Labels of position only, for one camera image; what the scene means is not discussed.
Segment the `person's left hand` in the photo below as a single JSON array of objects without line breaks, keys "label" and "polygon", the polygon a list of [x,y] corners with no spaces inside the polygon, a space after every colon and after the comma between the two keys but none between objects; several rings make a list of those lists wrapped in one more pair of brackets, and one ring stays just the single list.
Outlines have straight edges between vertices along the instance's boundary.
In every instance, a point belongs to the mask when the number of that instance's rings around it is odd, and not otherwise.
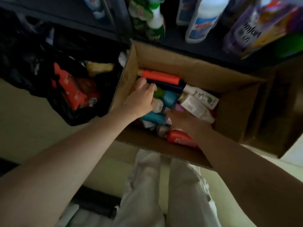
[{"label": "person's left hand", "polygon": [[134,121],[152,111],[152,99],[153,93],[135,93],[133,90],[120,110]]}]

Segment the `dark cardboard box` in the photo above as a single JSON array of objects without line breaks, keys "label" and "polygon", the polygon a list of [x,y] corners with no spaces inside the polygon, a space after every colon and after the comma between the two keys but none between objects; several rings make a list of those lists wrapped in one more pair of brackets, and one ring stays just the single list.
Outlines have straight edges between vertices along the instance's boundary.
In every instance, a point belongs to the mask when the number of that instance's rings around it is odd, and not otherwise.
[{"label": "dark cardboard box", "polygon": [[253,73],[260,85],[243,143],[282,157],[303,133],[303,54]]}]

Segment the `blue and white bottle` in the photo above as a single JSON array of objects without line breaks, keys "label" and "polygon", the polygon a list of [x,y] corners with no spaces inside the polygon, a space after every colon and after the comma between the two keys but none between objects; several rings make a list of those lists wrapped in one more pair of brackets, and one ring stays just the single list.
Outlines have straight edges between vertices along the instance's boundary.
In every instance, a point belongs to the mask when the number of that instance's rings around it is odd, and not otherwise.
[{"label": "blue and white bottle", "polygon": [[195,12],[198,0],[179,0],[179,7],[176,17],[178,26],[188,26]]}]

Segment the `white bottle with blue label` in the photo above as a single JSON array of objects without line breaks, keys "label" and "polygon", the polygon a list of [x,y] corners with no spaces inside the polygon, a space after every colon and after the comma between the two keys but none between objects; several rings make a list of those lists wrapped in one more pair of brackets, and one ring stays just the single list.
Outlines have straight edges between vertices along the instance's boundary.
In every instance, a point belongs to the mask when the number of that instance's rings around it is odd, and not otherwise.
[{"label": "white bottle with blue label", "polygon": [[205,40],[228,3],[229,0],[198,0],[185,34],[185,42],[196,44]]}]

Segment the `small white bottle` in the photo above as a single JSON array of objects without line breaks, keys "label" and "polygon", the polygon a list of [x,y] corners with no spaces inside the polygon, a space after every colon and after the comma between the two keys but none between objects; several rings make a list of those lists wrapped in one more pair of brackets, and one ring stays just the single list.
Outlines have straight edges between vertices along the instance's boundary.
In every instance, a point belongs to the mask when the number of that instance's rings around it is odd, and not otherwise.
[{"label": "small white bottle", "polygon": [[164,107],[164,103],[161,99],[158,98],[152,99],[152,112],[161,113],[163,107]]}]

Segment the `open cardboard box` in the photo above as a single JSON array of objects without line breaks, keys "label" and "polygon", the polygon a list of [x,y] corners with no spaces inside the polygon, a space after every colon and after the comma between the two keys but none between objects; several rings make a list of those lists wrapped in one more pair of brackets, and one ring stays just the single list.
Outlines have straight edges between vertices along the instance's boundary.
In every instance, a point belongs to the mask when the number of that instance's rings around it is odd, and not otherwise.
[{"label": "open cardboard box", "polygon": [[[258,130],[264,109],[262,103],[267,98],[262,96],[262,87],[266,87],[267,80],[139,42],[131,46],[110,111],[124,103],[139,69],[173,74],[191,86],[218,93],[221,97],[216,107],[214,130],[225,137],[243,142]],[[137,122],[127,126],[116,141],[213,169],[202,151],[170,144]]]}]

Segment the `clear blue bottle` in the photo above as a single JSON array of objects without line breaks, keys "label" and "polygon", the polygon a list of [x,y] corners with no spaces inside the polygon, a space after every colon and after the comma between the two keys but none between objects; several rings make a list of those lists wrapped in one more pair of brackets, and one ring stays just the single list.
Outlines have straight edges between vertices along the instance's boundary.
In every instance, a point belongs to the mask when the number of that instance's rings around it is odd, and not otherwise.
[{"label": "clear blue bottle", "polygon": [[92,11],[97,20],[105,17],[105,11],[100,0],[84,0],[87,7]]}]

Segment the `black bag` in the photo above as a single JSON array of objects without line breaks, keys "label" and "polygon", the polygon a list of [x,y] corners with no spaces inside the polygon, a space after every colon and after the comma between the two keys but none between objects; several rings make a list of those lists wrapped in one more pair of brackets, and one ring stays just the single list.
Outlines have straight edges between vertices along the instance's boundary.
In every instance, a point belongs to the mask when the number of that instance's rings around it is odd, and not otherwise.
[{"label": "black bag", "polygon": [[[122,67],[117,42],[0,8],[0,78],[44,98],[70,126],[108,113]],[[112,72],[91,78],[85,61],[113,63]],[[76,77],[93,79],[101,95],[94,107],[73,110],[54,73],[54,62]]]}]

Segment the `light blue bottle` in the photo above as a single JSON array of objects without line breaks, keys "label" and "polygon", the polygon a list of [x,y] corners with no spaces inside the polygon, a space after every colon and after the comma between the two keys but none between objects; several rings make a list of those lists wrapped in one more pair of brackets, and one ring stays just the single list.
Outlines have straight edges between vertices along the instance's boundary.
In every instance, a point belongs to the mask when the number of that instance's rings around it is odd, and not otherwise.
[{"label": "light blue bottle", "polygon": [[172,108],[178,101],[180,94],[177,94],[172,91],[164,91],[164,96],[161,98],[165,107]]}]

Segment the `orange tube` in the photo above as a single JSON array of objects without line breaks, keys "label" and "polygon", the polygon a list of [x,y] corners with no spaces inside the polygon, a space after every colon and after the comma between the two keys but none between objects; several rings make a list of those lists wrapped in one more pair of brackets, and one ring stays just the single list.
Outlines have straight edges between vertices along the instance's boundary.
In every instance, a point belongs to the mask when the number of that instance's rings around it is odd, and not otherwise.
[{"label": "orange tube", "polygon": [[146,79],[160,81],[172,85],[178,85],[181,80],[181,78],[178,76],[151,70],[138,70],[137,75]]}]

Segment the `person's right hand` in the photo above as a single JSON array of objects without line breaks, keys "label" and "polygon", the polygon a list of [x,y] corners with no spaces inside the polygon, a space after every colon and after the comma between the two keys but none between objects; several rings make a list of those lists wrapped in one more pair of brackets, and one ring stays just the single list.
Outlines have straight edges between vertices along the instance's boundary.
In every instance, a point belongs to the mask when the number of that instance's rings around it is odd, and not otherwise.
[{"label": "person's right hand", "polygon": [[180,119],[177,123],[172,123],[173,130],[182,130],[189,135],[195,142],[202,137],[203,134],[212,130],[212,126],[199,118],[192,116],[189,112],[180,112]]}]

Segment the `teal bottle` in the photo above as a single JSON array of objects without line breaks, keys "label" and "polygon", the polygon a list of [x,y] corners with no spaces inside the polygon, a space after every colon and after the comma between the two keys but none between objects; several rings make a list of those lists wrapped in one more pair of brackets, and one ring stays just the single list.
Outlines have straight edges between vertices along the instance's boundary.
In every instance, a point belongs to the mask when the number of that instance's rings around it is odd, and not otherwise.
[{"label": "teal bottle", "polygon": [[171,126],[171,124],[166,122],[166,115],[161,114],[161,113],[154,113],[154,112],[149,112],[146,115],[140,117],[140,119],[152,123],[156,123],[158,125],[163,125],[163,126]]}]

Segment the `purple refill pouch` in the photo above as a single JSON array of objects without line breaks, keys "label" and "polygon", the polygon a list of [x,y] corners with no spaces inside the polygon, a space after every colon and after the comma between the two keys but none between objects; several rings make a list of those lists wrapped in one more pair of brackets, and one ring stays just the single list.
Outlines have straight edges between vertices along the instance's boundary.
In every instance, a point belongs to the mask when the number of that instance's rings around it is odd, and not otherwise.
[{"label": "purple refill pouch", "polygon": [[303,28],[303,0],[257,0],[223,39],[223,50],[240,59]]}]

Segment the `white carton with beige print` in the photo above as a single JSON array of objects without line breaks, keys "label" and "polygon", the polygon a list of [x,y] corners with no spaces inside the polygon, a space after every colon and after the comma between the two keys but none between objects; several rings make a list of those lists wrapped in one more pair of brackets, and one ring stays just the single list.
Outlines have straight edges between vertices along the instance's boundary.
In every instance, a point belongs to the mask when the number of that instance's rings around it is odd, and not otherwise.
[{"label": "white carton with beige print", "polygon": [[178,99],[180,106],[187,110],[194,117],[206,121],[210,124],[215,122],[215,118],[211,115],[209,109],[200,103],[194,96],[182,93]]}]

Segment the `person's left forearm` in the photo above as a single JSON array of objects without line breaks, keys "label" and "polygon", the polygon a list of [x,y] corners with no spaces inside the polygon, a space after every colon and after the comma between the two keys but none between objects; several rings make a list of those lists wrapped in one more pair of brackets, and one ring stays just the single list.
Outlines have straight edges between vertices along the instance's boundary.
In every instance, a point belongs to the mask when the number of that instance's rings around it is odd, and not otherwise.
[{"label": "person's left forearm", "polygon": [[54,227],[106,150],[137,118],[113,110],[0,178],[0,227]]}]

